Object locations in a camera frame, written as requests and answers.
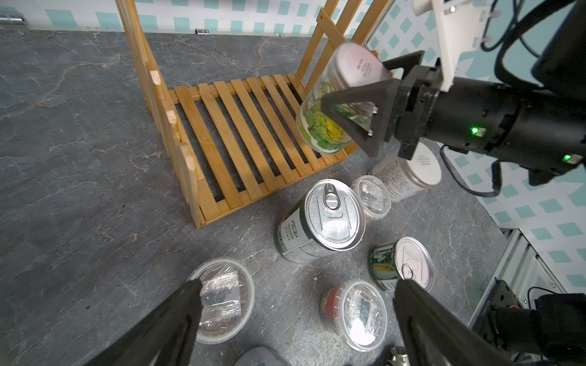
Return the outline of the purple label pull-tab can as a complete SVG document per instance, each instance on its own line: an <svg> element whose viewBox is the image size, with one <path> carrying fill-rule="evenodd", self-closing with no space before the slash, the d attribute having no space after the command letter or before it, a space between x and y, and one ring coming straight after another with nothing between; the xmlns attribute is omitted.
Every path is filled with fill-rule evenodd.
<svg viewBox="0 0 586 366"><path fill-rule="evenodd" d="M291 366L275 349L256 346L244 352L234 366Z"/></svg>

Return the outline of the silver pull-tab can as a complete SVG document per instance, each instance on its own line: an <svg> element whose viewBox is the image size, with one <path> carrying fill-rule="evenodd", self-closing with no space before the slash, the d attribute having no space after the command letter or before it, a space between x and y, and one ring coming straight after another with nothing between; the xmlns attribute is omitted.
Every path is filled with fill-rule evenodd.
<svg viewBox="0 0 586 366"><path fill-rule="evenodd" d="M433 262L417 239L401 239L370 250L367 268L373 284L383 292L394 291L400 280L413 280L430 292L434 283Z"/></svg>

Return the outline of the tall green seed can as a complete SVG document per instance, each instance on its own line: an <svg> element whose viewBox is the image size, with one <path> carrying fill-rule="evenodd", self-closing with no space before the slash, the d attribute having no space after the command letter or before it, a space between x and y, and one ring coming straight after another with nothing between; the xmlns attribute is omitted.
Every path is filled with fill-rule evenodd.
<svg viewBox="0 0 586 366"><path fill-rule="evenodd" d="M318 181L276 227L280 256L294 262L354 249L366 232L366 217L357 194L344 182Z"/></svg>

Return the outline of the white-lid white can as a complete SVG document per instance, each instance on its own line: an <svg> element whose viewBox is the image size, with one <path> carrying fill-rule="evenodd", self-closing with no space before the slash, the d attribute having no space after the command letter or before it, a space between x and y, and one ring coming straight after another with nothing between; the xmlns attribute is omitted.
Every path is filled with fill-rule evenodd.
<svg viewBox="0 0 586 366"><path fill-rule="evenodd" d="M442 170L433 151L419 143L411 160L398 156L398 148L371 169L370 175L382 181L392 203L403 201L438 185Z"/></svg>

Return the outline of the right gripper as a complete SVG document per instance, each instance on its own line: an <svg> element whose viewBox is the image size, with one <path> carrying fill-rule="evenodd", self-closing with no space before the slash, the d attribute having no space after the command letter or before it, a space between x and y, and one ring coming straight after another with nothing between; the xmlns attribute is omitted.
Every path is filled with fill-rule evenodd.
<svg viewBox="0 0 586 366"><path fill-rule="evenodd" d="M441 70L422 66L423 59L424 51L419 50L383 62L383 75L403 70L401 81L389 79L325 95L321 111L368 156L377 158L394 134L401 143L398 156L412 160L443 82Z"/></svg>

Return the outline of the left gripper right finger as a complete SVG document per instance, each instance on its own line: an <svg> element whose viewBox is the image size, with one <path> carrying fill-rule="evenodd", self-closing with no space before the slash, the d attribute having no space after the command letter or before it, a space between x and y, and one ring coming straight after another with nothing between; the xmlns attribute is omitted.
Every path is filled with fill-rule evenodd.
<svg viewBox="0 0 586 366"><path fill-rule="evenodd" d="M411 365L512 365L412 280L400 280L393 308Z"/></svg>

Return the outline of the small clear-lid jar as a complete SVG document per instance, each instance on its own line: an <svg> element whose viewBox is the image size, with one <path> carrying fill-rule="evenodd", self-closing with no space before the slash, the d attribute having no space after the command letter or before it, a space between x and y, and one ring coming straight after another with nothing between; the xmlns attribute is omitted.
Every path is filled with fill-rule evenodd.
<svg viewBox="0 0 586 366"><path fill-rule="evenodd" d="M219 257L201 264L189 280L201 282L203 310L196 341L215 345L235 337L249 320L255 302L255 284L246 266Z"/></svg>

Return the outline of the small clear-lid cup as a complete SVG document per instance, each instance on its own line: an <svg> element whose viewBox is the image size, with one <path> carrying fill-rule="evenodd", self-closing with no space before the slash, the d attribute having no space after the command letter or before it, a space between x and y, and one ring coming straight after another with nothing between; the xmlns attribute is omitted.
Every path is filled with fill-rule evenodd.
<svg viewBox="0 0 586 366"><path fill-rule="evenodd" d="M358 352L371 352L381 346L388 329L385 301L373 285L351 280L325 291L319 304L320 318Z"/></svg>

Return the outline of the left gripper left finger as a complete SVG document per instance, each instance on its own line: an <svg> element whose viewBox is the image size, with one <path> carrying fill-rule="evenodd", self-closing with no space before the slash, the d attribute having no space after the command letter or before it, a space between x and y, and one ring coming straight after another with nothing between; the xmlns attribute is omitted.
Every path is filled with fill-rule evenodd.
<svg viewBox="0 0 586 366"><path fill-rule="evenodd" d="M188 365L201 320L202 283L184 283L88 365Z"/></svg>

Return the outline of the wooden two-tier shelf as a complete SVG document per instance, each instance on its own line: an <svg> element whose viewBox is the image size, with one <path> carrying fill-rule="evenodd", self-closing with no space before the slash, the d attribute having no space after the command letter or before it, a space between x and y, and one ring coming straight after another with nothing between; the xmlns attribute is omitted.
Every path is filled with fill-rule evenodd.
<svg viewBox="0 0 586 366"><path fill-rule="evenodd" d="M133 1L118 13L140 88L172 162L197 228L342 162L357 148L331 155L308 146L296 128L300 100L346 40L360 3L328 1L298 70L287 75L168 88L140 26Z"/></svg>

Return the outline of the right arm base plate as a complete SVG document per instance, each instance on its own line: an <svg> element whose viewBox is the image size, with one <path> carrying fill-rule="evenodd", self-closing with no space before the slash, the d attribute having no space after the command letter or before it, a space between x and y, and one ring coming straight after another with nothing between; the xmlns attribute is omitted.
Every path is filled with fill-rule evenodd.
<svg viewBox="0 0 586 366"><path fill-rule="evenodd" d="M487 343L506 352L523 350L524 343L531 344L532 310L523 306L509 284L497 280L488 292L488 297L479 303L471 329Z"/></svg>

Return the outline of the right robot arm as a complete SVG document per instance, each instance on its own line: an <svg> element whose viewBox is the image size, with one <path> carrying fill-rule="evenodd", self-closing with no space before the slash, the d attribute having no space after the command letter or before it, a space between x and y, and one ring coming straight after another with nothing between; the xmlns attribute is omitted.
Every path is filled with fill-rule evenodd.
<svg viewBox="0 0 586 366"><path fill-rule="evenodd" d="M524 81L504 64L508 50L532 28L562 9L569 13ZM528 171L543 185L585 163L585 4L544 1L525 16L514 15L495 59L497 82L459 78L463 53L483 46L490 1L416 1L414 12L433 12L439 38L436 65L422 64L421 51L385 61L401 79L369 82L325 96L323 113L369 156L383 143L401 144L398 156L414 157L421 138L456 152L494 159L492 194L501 187L501 163Z"/></svg>

